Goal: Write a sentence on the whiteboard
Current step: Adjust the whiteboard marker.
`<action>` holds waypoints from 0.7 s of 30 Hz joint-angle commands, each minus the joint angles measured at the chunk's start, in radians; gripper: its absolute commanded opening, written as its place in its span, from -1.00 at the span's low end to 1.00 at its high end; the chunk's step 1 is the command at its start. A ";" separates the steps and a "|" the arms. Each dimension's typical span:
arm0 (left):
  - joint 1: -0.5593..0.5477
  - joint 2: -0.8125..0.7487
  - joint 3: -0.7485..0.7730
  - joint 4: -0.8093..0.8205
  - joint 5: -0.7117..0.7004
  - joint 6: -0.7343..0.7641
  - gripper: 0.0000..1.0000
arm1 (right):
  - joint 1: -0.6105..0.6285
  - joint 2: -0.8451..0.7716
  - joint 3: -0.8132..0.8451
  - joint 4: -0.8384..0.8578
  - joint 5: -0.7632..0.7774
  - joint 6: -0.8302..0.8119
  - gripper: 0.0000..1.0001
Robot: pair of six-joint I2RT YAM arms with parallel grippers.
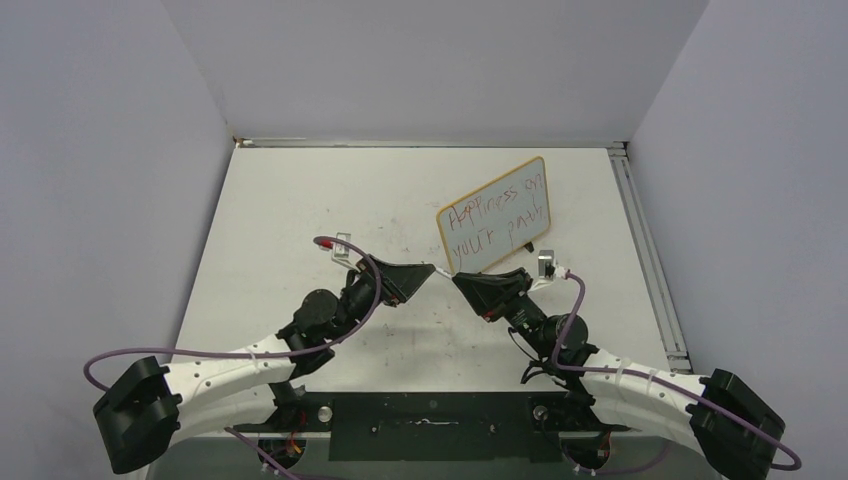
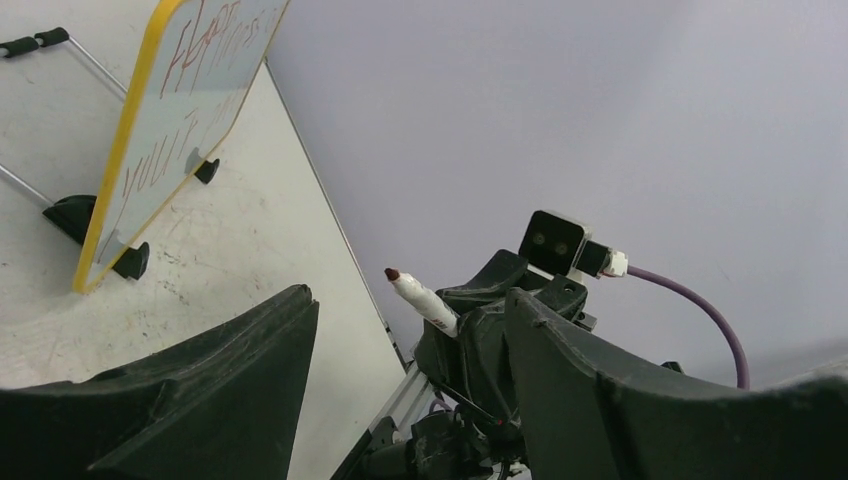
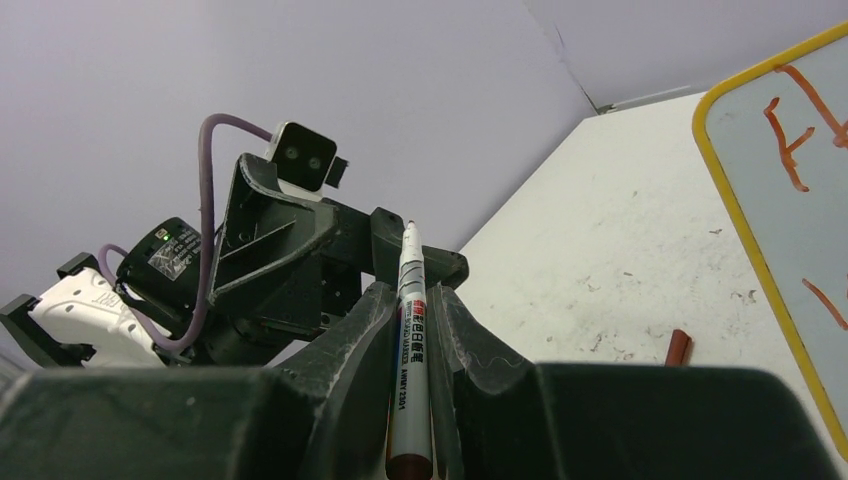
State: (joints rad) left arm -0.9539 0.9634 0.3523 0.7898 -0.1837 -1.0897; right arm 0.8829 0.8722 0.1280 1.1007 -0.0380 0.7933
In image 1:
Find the silver marker pen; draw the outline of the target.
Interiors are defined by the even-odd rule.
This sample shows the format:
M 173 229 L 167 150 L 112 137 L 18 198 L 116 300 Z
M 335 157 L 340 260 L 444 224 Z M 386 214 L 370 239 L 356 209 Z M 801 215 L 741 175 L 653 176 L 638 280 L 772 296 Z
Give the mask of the silver marker pen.
M 449 271 L 447 271 L 447 270 L 445 270 L 441 267 L 434 265 L 434 269 L 435 269 L 435 272 L 438 273 L 439 275 L 441 275 L 442 277 L 445 277 L 447 279 L 452 279 L 452 277 L 453 277 L 453 275 Z

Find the yellow-framed whiteboard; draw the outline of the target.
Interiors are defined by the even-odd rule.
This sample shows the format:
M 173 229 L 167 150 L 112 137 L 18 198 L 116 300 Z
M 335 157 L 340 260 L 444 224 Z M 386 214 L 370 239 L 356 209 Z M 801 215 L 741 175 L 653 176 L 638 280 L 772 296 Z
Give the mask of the yellow-framed whiteboard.
M 443 207 L 436 215 L 451 273 L 481 273 L 551 226 L 547 169 L 532 158 Z

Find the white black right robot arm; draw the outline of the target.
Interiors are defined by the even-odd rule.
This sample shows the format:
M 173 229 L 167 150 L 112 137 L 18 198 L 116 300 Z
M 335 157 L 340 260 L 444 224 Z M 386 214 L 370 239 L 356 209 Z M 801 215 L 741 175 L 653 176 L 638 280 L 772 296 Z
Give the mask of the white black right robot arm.
M 572 309 L 546 314 L 531 298 L 532 276 L 457 273 L 452 282 L 474 313 L 505 320 L 533 353 L 523 378 L 541 374 L 569 394 L 565 411 L 579 428 L 597 423 L 641 431 L 701 455 L 725 479 L 764 479 L 778 469 L 783 419 L 736 374 L 664 371 L 592 344 L 578 310 L 586 293 L 569 270 L 556 275 L 578 285 Z

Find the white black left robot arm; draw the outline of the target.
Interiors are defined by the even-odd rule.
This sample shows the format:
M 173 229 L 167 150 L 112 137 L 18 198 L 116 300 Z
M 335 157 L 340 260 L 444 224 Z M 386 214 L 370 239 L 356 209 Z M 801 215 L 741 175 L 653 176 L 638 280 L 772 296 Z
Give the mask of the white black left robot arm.
M 250 345 L 190 353 L 181 363 L 162 364 L 154 356 L 136 360 L 93 407 L 112 471 L 136 471 L 182 440 L 227 427 L 290 428 L 298 416 L 294 398 L 272 392 L 259 404 L 237 394 L 287 386 L 314 373 L 334 358 L 332 345 L 355 332 L 377 306 L 406 303 L 436 270 L 366 256 L 349 269 L 339 293 L 309 292 L 290 323 Z

